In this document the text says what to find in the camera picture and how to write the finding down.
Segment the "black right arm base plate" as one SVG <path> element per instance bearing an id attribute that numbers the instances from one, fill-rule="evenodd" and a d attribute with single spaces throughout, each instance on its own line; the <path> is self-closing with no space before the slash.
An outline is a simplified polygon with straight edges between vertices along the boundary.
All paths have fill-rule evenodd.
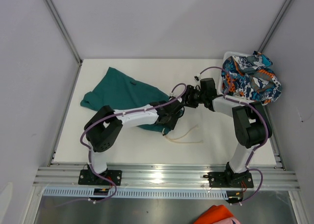
<path id="1" fill-rule="evenodd" d="M 209 172 L 203 175 L 211 188 L 253 188 L 252 175 L 249 172 L 234 174 L 232 172 Z"/>

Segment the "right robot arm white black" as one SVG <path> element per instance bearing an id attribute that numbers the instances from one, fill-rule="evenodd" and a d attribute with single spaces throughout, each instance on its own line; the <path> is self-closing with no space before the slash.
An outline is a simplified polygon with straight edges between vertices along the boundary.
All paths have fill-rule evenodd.
<path id="1" fill-rule="evenodd" d="M 212 112 L 233 119 L 237 148 L 225 168 L 224 178 L 231 182 L 249 174 L 249 164 L 257 149 L 272 136 L 272 129 L 260 102 L 246 103 L 218 94 L 213 78 L 200 80 L 199 86 L 188 85 L 183 95 L 184 106 L 203 104 Z"/>

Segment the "teal green shorts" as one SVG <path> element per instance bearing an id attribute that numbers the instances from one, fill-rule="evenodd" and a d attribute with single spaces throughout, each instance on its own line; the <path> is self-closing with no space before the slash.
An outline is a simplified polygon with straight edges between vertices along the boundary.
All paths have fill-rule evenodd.
<path id="1" fill-rule="evenodd" d="M 128 110 L 168 100 L 169 96 L 159 88 L 110 67 L 96 87 L 84 95 L 80 105 L 97 112 L 106 105 L 111 109 Z"/>

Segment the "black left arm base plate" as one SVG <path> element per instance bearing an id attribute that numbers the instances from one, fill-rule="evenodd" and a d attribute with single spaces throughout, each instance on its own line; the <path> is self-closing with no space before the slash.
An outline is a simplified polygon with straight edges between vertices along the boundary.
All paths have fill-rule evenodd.
<path id="1" fill-rule="evenodd" d="M 117 186 L 121 185 L 122 180 L 122 171 L 121 170 L 107 170 L 105 173 L 101 174 L 106 179 L 111 180 Z M 78 177 L 79 185 L 101 185 L 101 186 L 109 186 L 110 182 L 99 178 L 91 170 L 85 169 L 81 170 Z"/>

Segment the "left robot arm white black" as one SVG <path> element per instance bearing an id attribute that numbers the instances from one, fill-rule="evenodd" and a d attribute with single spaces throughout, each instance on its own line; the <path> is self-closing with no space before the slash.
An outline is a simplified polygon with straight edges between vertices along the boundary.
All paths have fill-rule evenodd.
<path id="1" fill-rule="evenodd" d="M 84 145 L 89 149 L 91 170 L 104 175 L 107 171 L 105 151 L 114 145 L 122 129 L 137 126 L 166 133 L 175 128 L 182 114 L 182 100 L 174 98 L 127 110 L 114 110 L 108 105 L 102 107 L 84 126 L 81 136 L 87 139 Z"/>

